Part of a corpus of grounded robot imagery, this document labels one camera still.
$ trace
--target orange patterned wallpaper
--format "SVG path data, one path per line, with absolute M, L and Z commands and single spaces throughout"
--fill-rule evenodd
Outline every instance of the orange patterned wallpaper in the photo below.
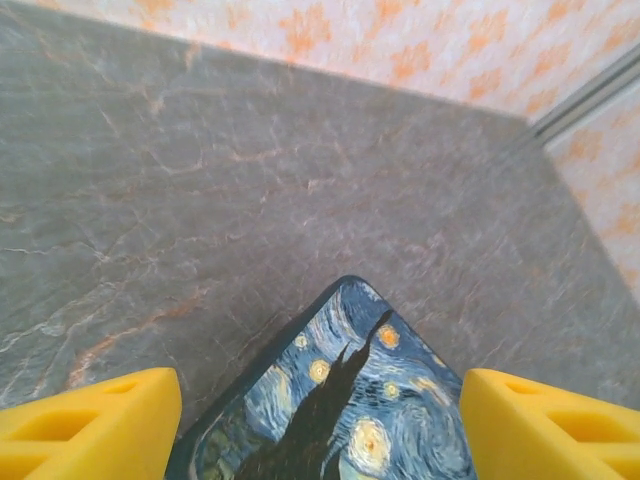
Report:
M 640 302 L 640 81 L 548 145 Z
M 540 118 L 635 43 L 639 0 L 22 0 Z

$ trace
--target box with starry night print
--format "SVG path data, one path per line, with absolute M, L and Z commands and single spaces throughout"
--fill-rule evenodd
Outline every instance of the box with starry night print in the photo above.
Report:
M 344 277 L 176 444 L 166 478 L 475 479 L 460 388 L 369 284 Z

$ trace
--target gray marble floor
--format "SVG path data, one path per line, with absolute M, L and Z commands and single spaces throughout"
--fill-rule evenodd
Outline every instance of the gray marble floor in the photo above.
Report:
M 638 308 L 525 129 L 0 2 L 0 407 L 169 365 L 184 428 L 346 273 L 460 374 L 640 407 Z

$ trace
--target wall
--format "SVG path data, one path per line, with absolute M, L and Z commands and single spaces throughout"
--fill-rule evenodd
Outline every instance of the wall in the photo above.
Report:
M 540 118 L 640 40 L 638 0 L 23 0 Z
M 548 146 L 640 302 L 640 81 Z

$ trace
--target marble veining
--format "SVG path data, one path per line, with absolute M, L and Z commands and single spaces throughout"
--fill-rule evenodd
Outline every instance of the marble veining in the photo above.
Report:
M 188 426 L 358 274 L 458 374 L 640 406 L 638 307 L 524 122 L 0 2 L 0 407 L 167 365 Z

